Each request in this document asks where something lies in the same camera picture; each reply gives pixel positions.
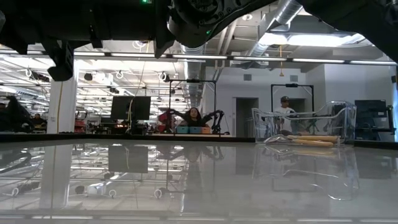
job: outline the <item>ductwork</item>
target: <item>ductwork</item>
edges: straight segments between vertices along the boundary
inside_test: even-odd
[[[296,0],[279,0],[278,8],[275,11],[270,12],[269,15],[262,19],[261,25],[259,26],[259,38],[253,45],[252,49],[247,52],[246,56],[260,57],[263,55],[269,47],[269,45],[261,43],[261,39],[265,36],[265,34],[276,28],[280,29],[278,31],[289,31],[290,22],[302,10],[302,8],[303,6]],[[255,62],[243,63],[239,67],[247,69],[252,67],[253,63]]]
[[[188,55],[200,55],[204,53],[205,45],[190,48],[181,45],[182,52]],[[185,79],[201,79],[200,77],[201,62],[184,62],[184,75]],[[200,85],[187,84],[188,93],[190,95],[191,107],[197,107],[200,104],[201,89],[203,88],[202,83]]]

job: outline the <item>black robotic mechanism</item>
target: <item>black robotic mechanism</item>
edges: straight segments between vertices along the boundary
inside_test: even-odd
[[[56,81],[73,76],[73,49],[102,40],[153,40],[155,57],[178,41],[198,47],[228,24],[276,0],[0,1],[0,44],[20,54],[41,43]],[[398,62],[398,6],[393,0],[296,0],[320,21],[364,35]]]

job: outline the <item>desk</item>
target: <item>desk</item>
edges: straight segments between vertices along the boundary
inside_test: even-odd
[[[152,136],[233,138],[230,134],[152,134]]]

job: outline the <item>silver duct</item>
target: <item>silver duct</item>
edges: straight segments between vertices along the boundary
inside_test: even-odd
[[[262,30],[262,34],[259,34],[259,40],[269,30],[275,29],[276,27],[289,24],[294,17],[302,10],[303,6],[295,0],[280,0],[278,8],[274,11],[274,17],[272,19],[264,19],[261,22],[265,22],[265,30]],[[253,48],[246,54],[247,56],[259,57],[269,47],[259,43],[259,40],[254,44]]]
[[[199,47],[186,47],[184,45],[181,45],[182,52],[184,54],[188,55],[200,55],[204,53],[205,45],[199,46]],[[189,62],[186,61],[184,62],[184,75],[185,79],[200,79],[200,67],[201,67],[201,62]],[[201,96],[201,88],[203,85],[192,85],[189,84],[188,86],[188,92],[190,95],[190,101],[191,101],[191,107],[197,107],[200,104],[200,96]]]

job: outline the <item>white shirt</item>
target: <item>white shirt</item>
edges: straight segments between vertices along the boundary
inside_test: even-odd
[[[296,113],[292,108],[277,108],[275,110],[277,113],[283,113],[283,114],[289,114],[289,113]],[[286,131],[292,131],[292,126],[290,125],[290,120],[287,119],[285,116],[282,117],[284,119],[284,122],[281,124],[280,129],[281,130],[286,130]]]

